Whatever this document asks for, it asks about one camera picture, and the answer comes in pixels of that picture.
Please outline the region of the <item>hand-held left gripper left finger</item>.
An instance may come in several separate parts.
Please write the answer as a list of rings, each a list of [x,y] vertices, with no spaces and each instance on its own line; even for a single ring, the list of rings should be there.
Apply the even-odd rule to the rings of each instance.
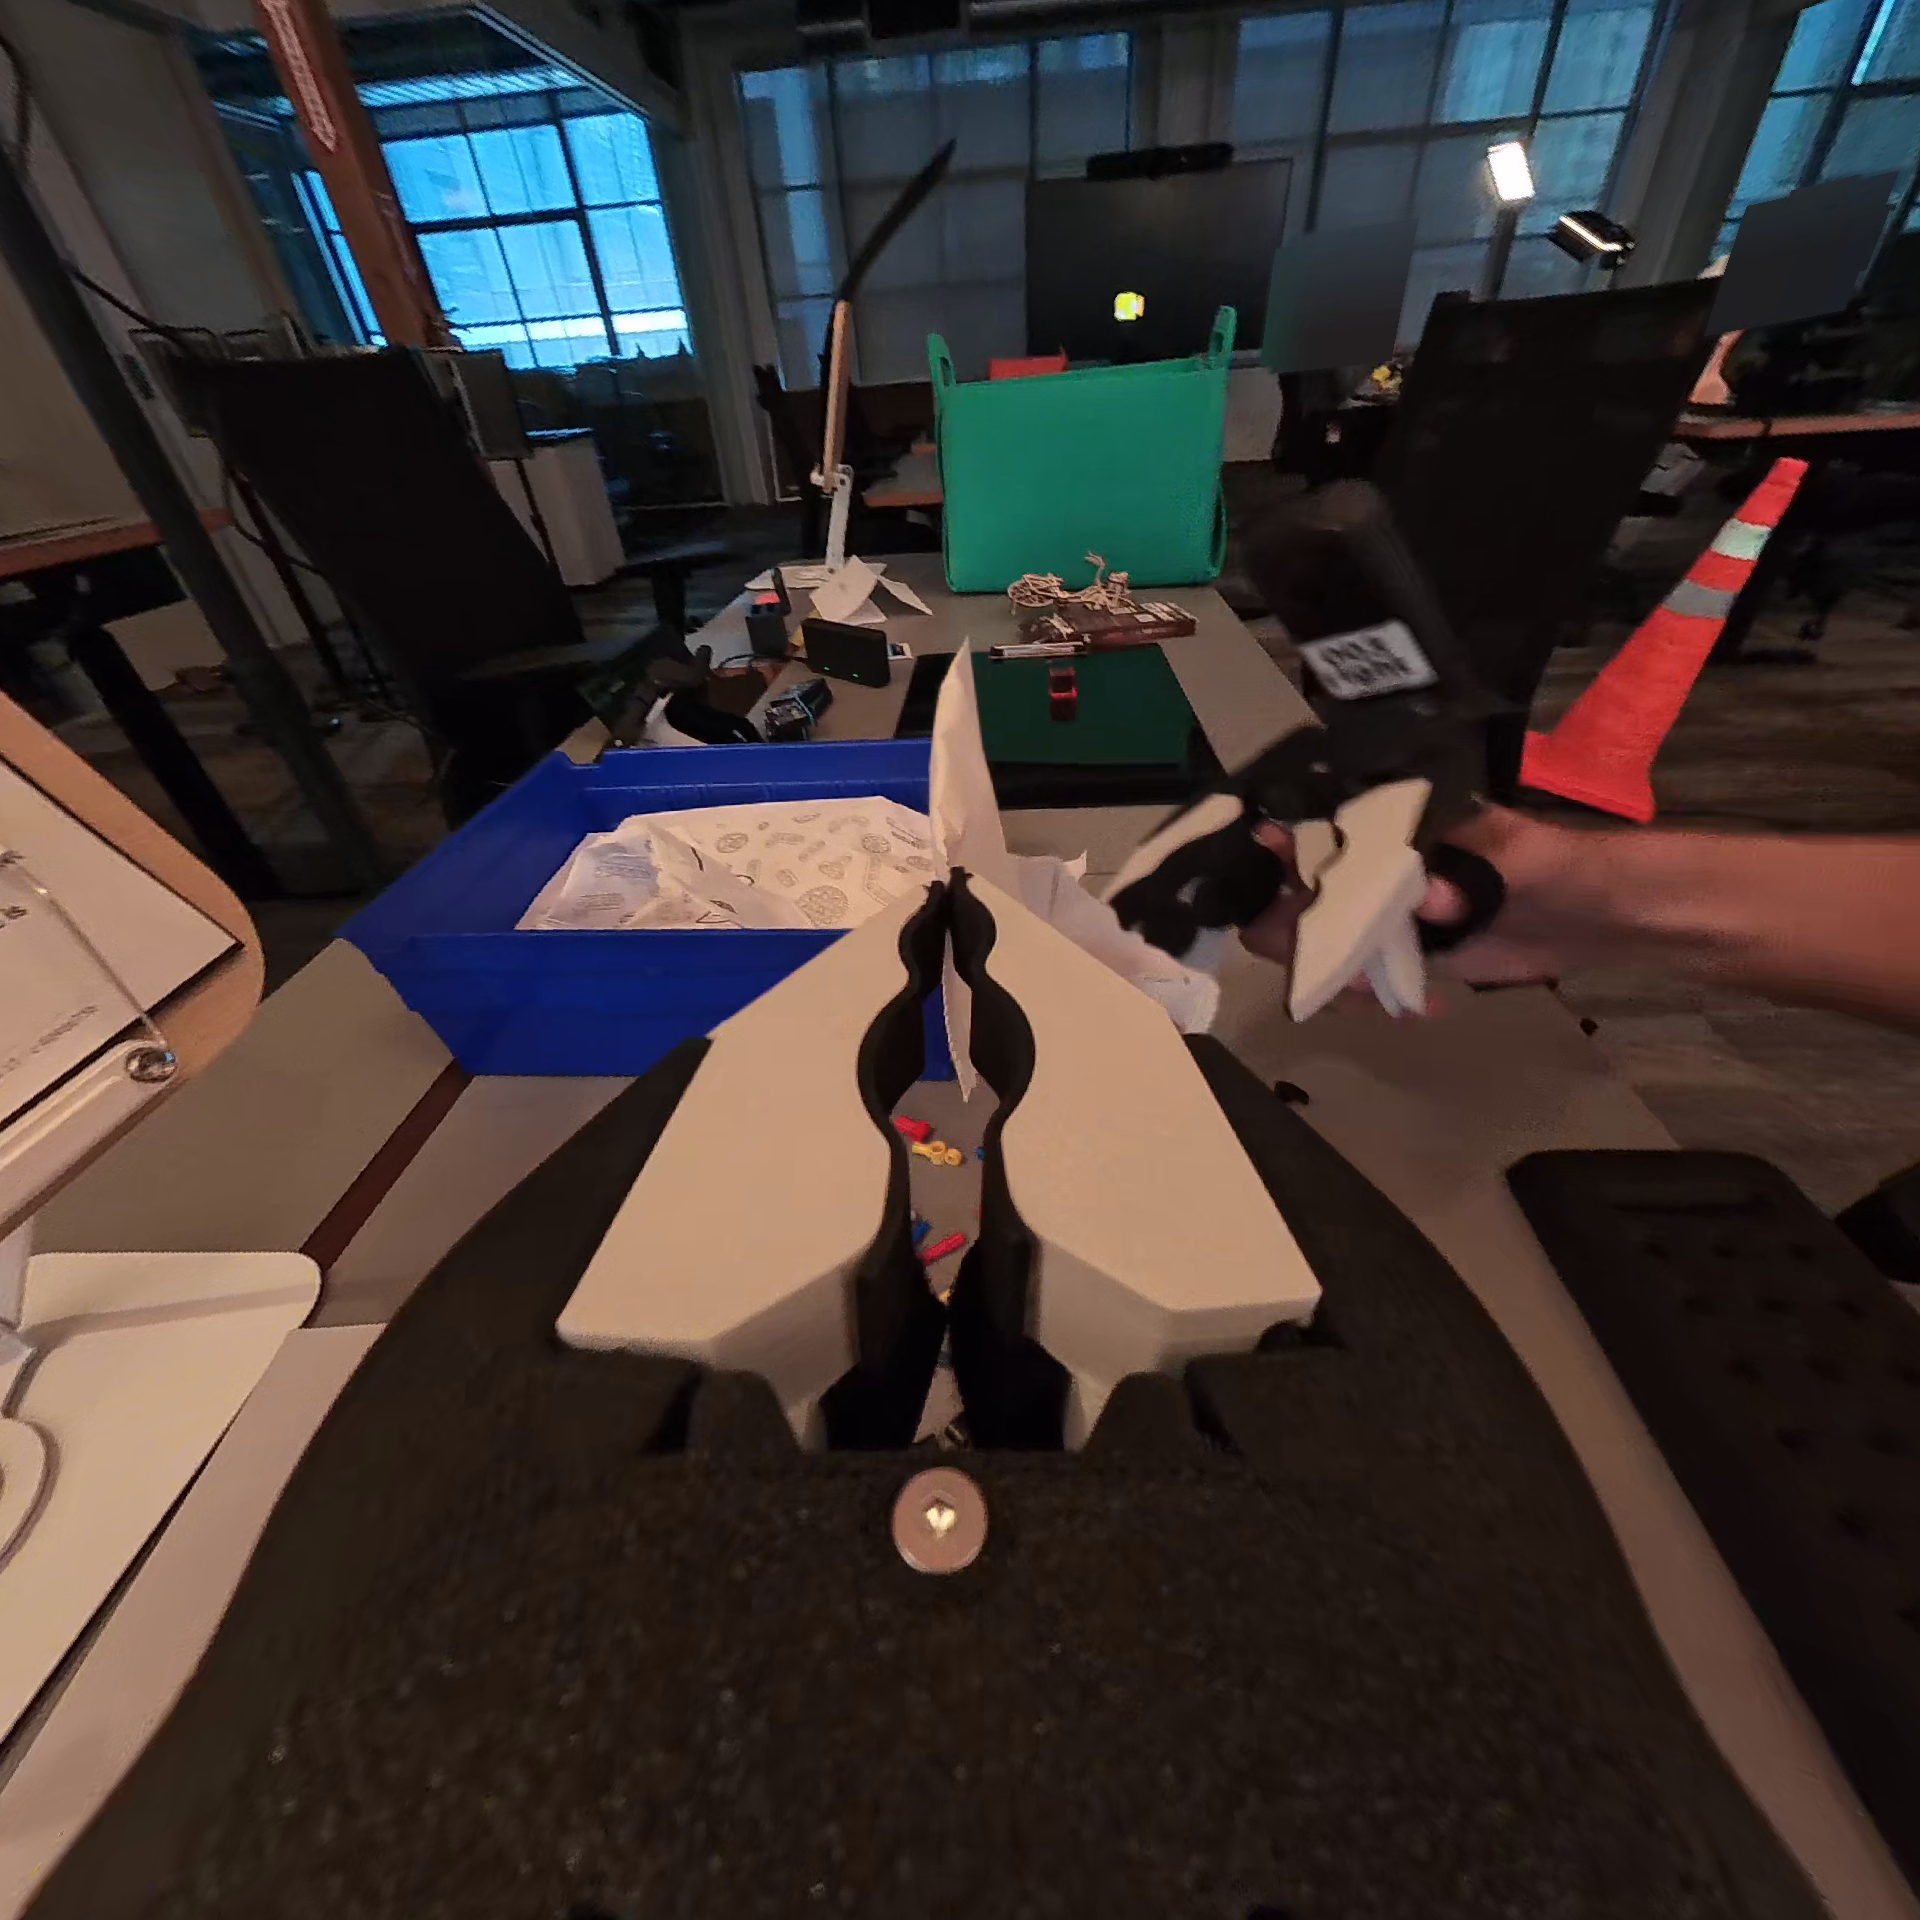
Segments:
[[[555,1318],[576,1350],[748,1375],[797,1441],[914,1442],[948,1331],[911,1238],[948,887],[909,890],[714,1027]]]

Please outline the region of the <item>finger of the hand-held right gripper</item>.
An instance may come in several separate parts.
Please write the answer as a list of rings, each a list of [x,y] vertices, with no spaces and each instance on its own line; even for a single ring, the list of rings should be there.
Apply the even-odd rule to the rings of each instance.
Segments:
[[[1167,816],[1106,890],[1116,925],[1167,958],[1195,958],[1213,937],[1252,927],[1292,884],[1290,859],[1259,826],[1257,804],[1232,788]]]
[[[1294,925],[1287,1016],[1316,1019],[1351,982],[1394,1019],[1428,1011],[1428,963],[1415,927],[1428,869],[1415,848],[1431,785],[1391,781],[1290,828],[1307,905]]]

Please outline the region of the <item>blue plastic bin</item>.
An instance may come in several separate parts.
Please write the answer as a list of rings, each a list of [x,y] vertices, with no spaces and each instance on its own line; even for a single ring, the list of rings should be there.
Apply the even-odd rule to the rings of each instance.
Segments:
[[[544,757],[339,931],[472,1077],[638,1077],[818,958],[827,931],[532,931],[587,832],[712,804],[923,807],[926,739]]]

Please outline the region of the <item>white document stand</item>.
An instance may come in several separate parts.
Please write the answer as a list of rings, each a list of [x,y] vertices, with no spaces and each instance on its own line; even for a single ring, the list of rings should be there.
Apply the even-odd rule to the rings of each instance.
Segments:
[[[13,1738],[318,1304],[293,1252],[35,1254],[35,1217],[243,1034],[266,963],[212,871],[11,701],[4,769],[236,949],[1,1121],[1,1735]]]

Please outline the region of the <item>black monitor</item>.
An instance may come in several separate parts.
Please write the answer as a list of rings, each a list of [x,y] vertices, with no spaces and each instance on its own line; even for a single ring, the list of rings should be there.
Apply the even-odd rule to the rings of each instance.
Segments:
[[[1292,161],[1127,178],[1043,178],[1024,188],[1024,346],[1071,364],[1130,366],[1201,354],[1220,310],[1232,349],[1264,341],[1284,245]]]

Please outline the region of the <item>wooden post red banner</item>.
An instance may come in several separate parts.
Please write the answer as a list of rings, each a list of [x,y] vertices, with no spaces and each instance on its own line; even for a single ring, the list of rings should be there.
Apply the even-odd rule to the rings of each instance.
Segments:
[[[390,346],[451,343],[344,44],[323,2],[251,2],[307,157]]]

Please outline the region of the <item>tan brick assembly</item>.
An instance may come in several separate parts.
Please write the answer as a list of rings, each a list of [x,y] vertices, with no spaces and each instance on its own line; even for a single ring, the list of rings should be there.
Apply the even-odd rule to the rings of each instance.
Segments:
[[[1096,551],[1082,559],[1092,569],[1086,584],[1071,589],[1059,574],[1025,572],[1008,584],[1005,600],[1025,612],[1082,611],[1119,616],[1139,611],[1123,571],[1110,572]]]

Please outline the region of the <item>white folded papers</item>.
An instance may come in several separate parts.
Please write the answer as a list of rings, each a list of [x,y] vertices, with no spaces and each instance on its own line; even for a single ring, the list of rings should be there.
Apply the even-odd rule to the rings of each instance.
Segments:
[[[853,626],[880,626],[890,615],[880,612],[873,596],[892,600],[899,611],[929,616],[926,600],[916,589],[892,577],[881,563],[848,557],[840,564],[789,563],[766,569],[745,582],[755,596],[783,589],[791,611]]]

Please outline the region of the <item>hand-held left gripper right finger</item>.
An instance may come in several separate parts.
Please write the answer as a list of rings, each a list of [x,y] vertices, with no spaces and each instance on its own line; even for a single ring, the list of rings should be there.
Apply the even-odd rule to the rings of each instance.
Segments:
[[[950,1359],[972,1448],[1082,1448],[1133,1377],[1305,1335],[1323,1288],[1163,1011],[983,876],[948,956],[992,1099]]]

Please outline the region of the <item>green felt bag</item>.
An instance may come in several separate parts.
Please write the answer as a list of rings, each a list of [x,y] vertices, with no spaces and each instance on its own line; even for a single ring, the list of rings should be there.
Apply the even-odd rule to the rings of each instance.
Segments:
[[[1236,310],[1206,349],[1011,380],[960,380],[926,338],[942,490],[942,564],[955,596],[1028,574],[1086,589],[1203,586],[1228,545],[1222,484]]]

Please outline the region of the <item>person's right hand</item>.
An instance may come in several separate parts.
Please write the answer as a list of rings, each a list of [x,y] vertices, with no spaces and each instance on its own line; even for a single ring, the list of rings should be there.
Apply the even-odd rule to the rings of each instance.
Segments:
[[[1554,946],[1554,830],[1488,804],[1425,852],[1425,895],[1413,913],[1425,969],[1474,995],[1554,990],[1565,963]]]

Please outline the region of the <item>grey desk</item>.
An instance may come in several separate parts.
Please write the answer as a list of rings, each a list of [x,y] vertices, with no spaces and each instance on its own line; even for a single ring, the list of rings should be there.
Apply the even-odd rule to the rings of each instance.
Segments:
[[[1509,1194],[1549,1148],[1669,1139],[1601,1049],[1542,989],[1454,995],[1441,1019],[1266,1012],[1226,970],[1220,1036],[1307,1092],[1305,1121],[1471,1286],[1539,1385],[1589,1477],[1643,1609],[1700,1721],[1832,1916],[1915,1916],[1763,1626]],[[448,1050],[372,966],[327,946],[268,997],[216,1062],[42,1212],[55,1252],[293,1252],[410,1126]],[[26,1913],[174,1704],[229,1601],[269,1503],[370,1333],[300,1333],[212,1454],[55,1704],[4,1762],[4,1916]]]

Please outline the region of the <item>person's right forearm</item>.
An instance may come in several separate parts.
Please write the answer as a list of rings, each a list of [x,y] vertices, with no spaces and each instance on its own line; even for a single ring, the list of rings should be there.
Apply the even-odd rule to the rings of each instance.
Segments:
[[[1562,830],[1525,903],[1565,952],[1918,1028],[1914,837]]]

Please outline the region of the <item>orange traffic cone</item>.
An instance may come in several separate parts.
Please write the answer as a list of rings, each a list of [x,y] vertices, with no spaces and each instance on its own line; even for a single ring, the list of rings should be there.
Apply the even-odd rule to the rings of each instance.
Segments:
[[[1525,732],[1517,769],[1525,795],[1632,824],[1656,819],[1659,751],[1807,470],[1801,459],[1775,459],[1558,723]]]

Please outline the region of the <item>white and black device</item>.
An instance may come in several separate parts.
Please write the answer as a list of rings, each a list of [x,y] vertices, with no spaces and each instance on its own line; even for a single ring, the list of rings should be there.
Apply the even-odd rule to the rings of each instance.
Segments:
[[[764,734],[750,718],[716,709],[691,690],[662,694],[645,711],[638,741],[651,751],[758,748],[766,744]]]

